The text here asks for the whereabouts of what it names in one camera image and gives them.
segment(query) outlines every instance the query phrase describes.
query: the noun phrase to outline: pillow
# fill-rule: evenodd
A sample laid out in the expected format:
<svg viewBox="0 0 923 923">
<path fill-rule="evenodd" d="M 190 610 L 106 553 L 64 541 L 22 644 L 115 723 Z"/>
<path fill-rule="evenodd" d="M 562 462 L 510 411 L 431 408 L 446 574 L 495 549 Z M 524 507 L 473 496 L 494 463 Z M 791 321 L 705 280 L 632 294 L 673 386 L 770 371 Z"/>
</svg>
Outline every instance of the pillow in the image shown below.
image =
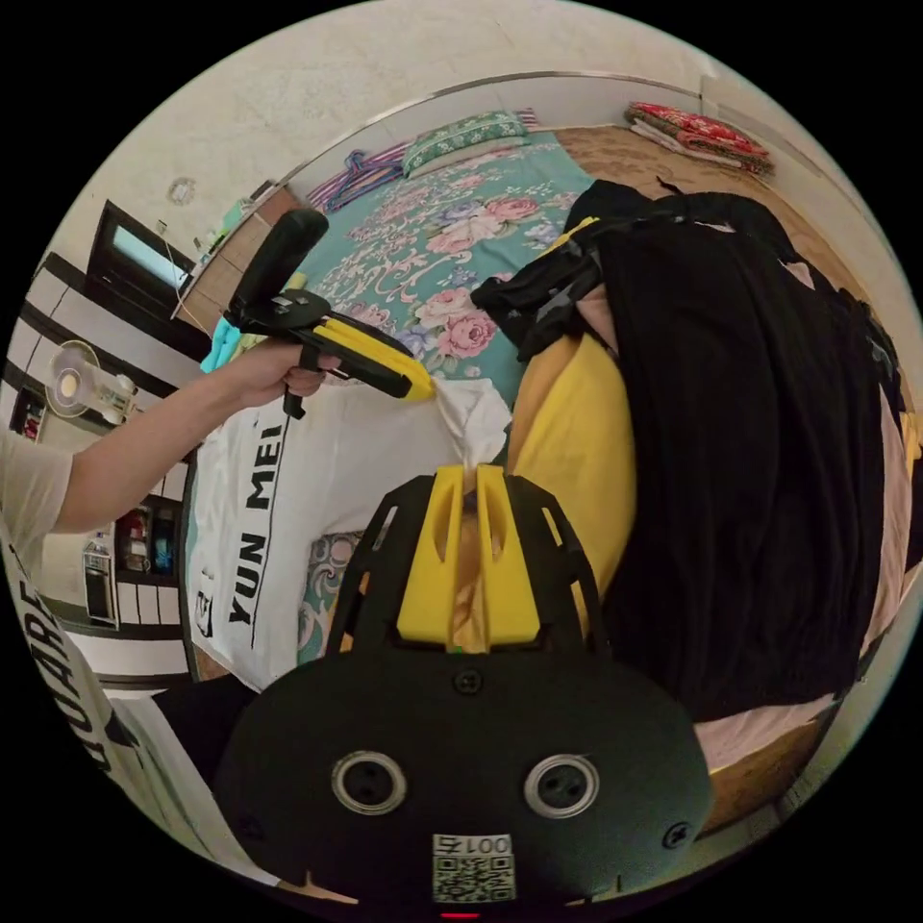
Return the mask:
<svg viewBox="0 0 923 923">
<path fill-rule="evenodd" d="M 480 144 L 472 144 L 461 151 L 452 151 L 450 154 L 443 154 L 441 157 L 435 157 L 428 163 L 410 173 L 405 172 L 408 180 L 415 179 L 418 176 L 425 176 L 427 173 L 435 173 L 442 169 L 443 166 L 451 166 L 453 163 L 469 161 L 482 154 L 492 154 L 494 151 L 503 151 L 511 147 L 521 147 L 527 142 L 524 137 L 499 137 L 495 141 L 481 141 Z"/>
<path fill-rule="evenodd" d="M 510 140 L 528 134 L 522 119 L 512 112 L 483 112 L 480 115 L 471 115 L 458 122 L 443 125 L 433 132 L 427 132 L 413 141 L 404 153 L 404 175 L 410 178 L 413 172 L 430 161 L 446 154 L 463 151 L 484 141 Z"/>
</svg>

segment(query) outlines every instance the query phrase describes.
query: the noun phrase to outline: hand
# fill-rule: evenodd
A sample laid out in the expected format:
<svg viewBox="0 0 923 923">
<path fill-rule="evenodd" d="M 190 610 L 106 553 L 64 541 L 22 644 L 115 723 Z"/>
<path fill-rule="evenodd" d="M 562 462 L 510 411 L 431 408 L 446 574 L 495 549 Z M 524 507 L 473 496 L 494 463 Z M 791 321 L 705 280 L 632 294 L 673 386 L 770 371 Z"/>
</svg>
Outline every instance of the hand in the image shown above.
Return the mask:
<svg viewBox="0 0 923 923">
<path fill-rule="evenodd" d="M 281 397 L 286 387 L 298 397 L 311 397 L 323 384 L 327 371 L 339 366 L 339 360 L 321 356 L 322 371 L 299 368 L 301 346 L 276 339 L 264 340 L 227 365 L 212 372 L 222 378 L 229 396 L 241 409 L 261 407 Z"/>
</svg>

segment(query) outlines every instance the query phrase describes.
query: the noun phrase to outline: window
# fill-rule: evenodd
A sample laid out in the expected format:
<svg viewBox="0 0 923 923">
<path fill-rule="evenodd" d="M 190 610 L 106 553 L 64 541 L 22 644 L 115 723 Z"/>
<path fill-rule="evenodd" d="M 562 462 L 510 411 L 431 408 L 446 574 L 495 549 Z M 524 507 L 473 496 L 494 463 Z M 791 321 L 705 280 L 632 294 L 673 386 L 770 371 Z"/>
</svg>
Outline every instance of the window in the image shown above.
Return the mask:
<svg viewBox="0 0 923 923">
<path fill-rule="evenodd" d="M 130 231 L 118 227 L 115 229 L 115 235 L 112 238 L 112 246 L 121 253 L 134 260 L 139 266 L 153 273 L 158 279 L 173 286 L 182 288 L 188 279 L 189 274 L 184 272 L 172 260 L 162 256 L 152 247 L 149 247 L 143 240 L 138 240 Z"/>
<path fill-rule="evenodd" d="M 102 289 L 158 319 L 169 319 L 177 290 L 182 291 L 193 266 L 185 254 L 107 202 L 87 264 L 87 297 L 99 300 Z"/>
</svg>

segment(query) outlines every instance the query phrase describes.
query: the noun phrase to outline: electric fan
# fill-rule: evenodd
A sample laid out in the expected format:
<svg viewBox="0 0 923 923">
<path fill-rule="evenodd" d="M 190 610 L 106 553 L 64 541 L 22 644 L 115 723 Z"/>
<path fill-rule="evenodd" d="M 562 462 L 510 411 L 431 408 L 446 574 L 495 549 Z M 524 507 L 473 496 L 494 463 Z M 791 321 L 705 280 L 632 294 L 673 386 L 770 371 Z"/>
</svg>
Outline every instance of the electric fan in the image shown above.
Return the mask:
<svg viewBox="0 0 923 923">
<path fill-rule="evenodd" d="M 97 411 L 117 426 L 135 409 L 137 387 L 125 375 L 112 375 L 100 368 L 93 348 L 79 339 L 61 344 L 51 361 L 45 395 L 51 410 L 64 419 Z"/>
</svg>

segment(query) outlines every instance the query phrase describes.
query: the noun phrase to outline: screw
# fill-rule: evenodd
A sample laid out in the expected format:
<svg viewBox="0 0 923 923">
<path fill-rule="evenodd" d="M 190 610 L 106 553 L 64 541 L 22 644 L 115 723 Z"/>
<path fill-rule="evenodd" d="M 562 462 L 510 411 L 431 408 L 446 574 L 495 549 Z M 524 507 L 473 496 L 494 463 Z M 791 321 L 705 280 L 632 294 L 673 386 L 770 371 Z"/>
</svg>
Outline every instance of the screw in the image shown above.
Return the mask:
<svg viewBox="0 0 923 923">
<path fill-rule="evenodd" d="M 677 849 L 686 842 L 686 838 L 689 836 L 689 831 L 691 826 L 685 821 L 682 821 L 679 824 L 674 824 L 664 835 L 663 835 L 663 848 L 664 849 Z"/>
<path fill-rule="evenodd" d="M 477 695 L 484 685 L 484 677 L 477 670 L 461 670 L 455 674 L 452 685 L 461 695 Z"/>
</svg>

